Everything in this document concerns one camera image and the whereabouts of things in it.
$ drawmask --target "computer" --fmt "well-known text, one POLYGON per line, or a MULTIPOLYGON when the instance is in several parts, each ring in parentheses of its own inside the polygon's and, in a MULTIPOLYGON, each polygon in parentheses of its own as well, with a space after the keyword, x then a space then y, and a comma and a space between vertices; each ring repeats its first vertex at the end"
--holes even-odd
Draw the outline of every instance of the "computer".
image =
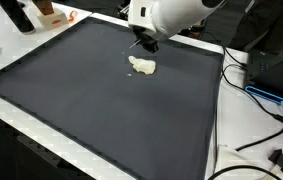
POLYGON ((283 60, 279 56, 251 53, 245 90, 277 104, 283 102, 283 60))

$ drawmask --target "orange object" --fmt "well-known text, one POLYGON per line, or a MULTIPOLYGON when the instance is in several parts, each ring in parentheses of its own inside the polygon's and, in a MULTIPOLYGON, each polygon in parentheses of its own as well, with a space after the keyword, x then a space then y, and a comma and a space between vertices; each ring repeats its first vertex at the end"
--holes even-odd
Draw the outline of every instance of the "orange object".
POLYGON ((61 22, 61 19, 57 19, 57 20, 53 21, 52 24, 58 24, 59 22, 61 22))
POLYGON ((70 16, 69 22, 73 22, 74 18, 77 16, 77 14, 78 14, 78 12, 72 11, 69 15, 70 16))

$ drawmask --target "white surface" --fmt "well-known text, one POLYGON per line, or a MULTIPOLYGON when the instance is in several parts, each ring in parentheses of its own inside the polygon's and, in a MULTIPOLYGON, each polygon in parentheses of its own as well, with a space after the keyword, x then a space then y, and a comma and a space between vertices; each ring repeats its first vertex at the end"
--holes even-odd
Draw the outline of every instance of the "white surface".
MULTIPOLYGON (((249 166, 259 166, 258 163, 253 160, 242 156, 240 153, 235 151, 233 148, 220 146, 218 163, 216 166, 216 171, 221 169, 237 166, 237 165, 249 165, 249 166)), ((232 171, 219 176, 216 180, 261 180, 260 178, 265 177, 265 174, 255 170, 241 169, 237 171, 232 171)))
MULTIPOLYGON (((73 8, 61 5, 55 4, 55 6, 65 11, 66 14, 73 10, 73 8)), ((77 20, 90 14, 89 12, 77 11, 79 12, 76 18, 77 20)), ((44 32, 43 29, 40 29, 40 24, 37 24, 39 22, 33 19, 35 18, 36 9, 30 8, 30 10, 27 10, 27 13, 33 13, 30 19, 36 22, 34 24, 38 27, 37 33, 33 36, 21 35, 13 26, 10 19, 3 13, 2 9, 0 9, 0 47, 2 47, 0 69, 66 29, 66 27, 60 27, 60 29, 56 29, 55 31, 44 32)), ((127 26, 127 22, 115 18, 100 14, 93 14, 92 16, 127 26)), ((171 39, 210 51, 222 52, 221 47, 210 43, 181 36, 173 36, 171 39)), ((234 50, 229 51, 238 60, 242 62, 247 60, 247 54, 234 50)), ((227 56, 225 65, 228 63, 233 63, 233 61, 227 56)), ((232 82, 242 84, 243 73, 239 70, 229 69, 227 75, 232 82)), ((265 102, 264 104, 269 110, 277 112, 274 104, 269 102, 265 102)), ((270 135, 283 126, 281 123, 264 114, 247 96, 229 87, 224 82, 222 82, 220 88, 218 118, 219 143, 227 144, 230 147, 238 147, 270 135)), ((0 119, 98 180, 133 179, 74 141, 1 99, 0 119)), ((207 176, 211 175, 213 171, 212 147, 209 150, 207 176)), ((263 168, 270 169, 271 163, 267 160, 267 157, 275 148, 283 149, 283 135, 262 145, 244 150, 242 154, 248 159, 261 164, 263 168)))
MULTIPOLYGON (((68 26, 65 25, 51 31, 45 31, 36 17, 38 12, 36 6, 28 0, 23 0, 22 2, 27 5, 26 8, 24 8, 24 11, 36 28, 36 32, 32 35, 22 35, 0 6, 0 48, 2 48, 0 50, 2 53, 2 55, 0 55, 0 69, 63 32, 65 29, 68 29, 69 26, 75 24, 70 23, 68 26)), ((53 4, 53 6, 63 11, 67 17, 72 10, 77 11, 78 15, 75 22, 92 14, 91 12, 70 8, 60 4, 53 4)))

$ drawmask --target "black bottle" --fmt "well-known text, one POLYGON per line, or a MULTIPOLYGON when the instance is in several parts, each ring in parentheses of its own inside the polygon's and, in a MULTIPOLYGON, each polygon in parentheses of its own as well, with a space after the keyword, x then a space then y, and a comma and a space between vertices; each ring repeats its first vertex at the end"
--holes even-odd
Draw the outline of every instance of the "black bottle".
POLYGON ((17 0, 0 0, 0 5, 23 34, 32 34, 35 28, 17 0))

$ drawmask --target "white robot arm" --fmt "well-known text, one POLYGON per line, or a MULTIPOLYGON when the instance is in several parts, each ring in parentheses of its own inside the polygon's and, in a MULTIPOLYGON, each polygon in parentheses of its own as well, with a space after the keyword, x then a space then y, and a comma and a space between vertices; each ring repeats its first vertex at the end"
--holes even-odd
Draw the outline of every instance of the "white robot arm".
POLYGON ((131 0, 128 23, 150 52, 163 41, 214 12, 224 0, 131 0))

